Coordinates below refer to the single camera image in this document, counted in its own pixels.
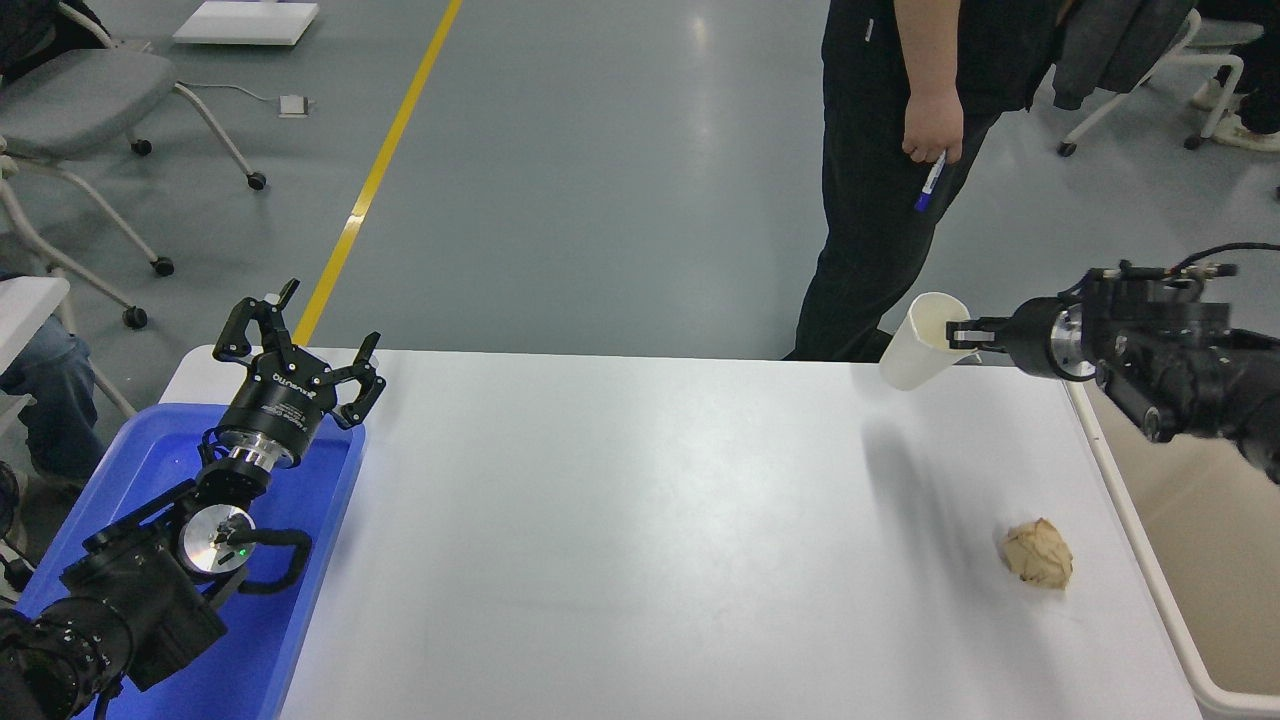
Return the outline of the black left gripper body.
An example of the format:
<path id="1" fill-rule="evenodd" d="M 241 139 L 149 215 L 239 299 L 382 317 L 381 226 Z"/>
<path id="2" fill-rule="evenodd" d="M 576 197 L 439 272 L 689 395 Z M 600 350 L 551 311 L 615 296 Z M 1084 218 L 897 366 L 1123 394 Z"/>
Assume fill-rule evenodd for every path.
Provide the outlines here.
<path id="1" fill-rule="evenodd" d="M 218 425 L 218 438 L 229 446 L 238 436 L 262 436 L 288 454 L 310 447 L 324 415 L 337 404 L 330 386 L 316 386 L 329 363 L 298 351 L 291 360 L 262 352 L 248 364 L 244 383 Z"/>

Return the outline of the person's hand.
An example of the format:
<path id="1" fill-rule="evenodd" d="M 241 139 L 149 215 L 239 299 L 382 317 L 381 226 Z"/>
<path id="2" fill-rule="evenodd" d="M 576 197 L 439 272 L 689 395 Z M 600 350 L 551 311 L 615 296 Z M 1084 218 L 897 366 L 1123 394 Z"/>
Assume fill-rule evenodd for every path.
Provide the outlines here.
<path id="1" fill-rule="evenodd" d="M 963 159 L 964 115 L 954 86 L 913 90 L 905 109 L 901 150 L 914 163 Z"/>

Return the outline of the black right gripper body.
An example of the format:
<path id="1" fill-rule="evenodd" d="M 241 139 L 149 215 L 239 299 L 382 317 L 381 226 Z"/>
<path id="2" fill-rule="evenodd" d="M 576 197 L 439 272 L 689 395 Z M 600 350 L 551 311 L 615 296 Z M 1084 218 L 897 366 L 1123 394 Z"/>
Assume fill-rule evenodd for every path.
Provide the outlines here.
<path id="1" fill-rule="evenodd" d="M 1028 375 L 1066 379 L 1055 357 L 1051 338 L 1062 305 L 1051 297 L 1030 299 L 1005 323 L 1005 351 Z"/>

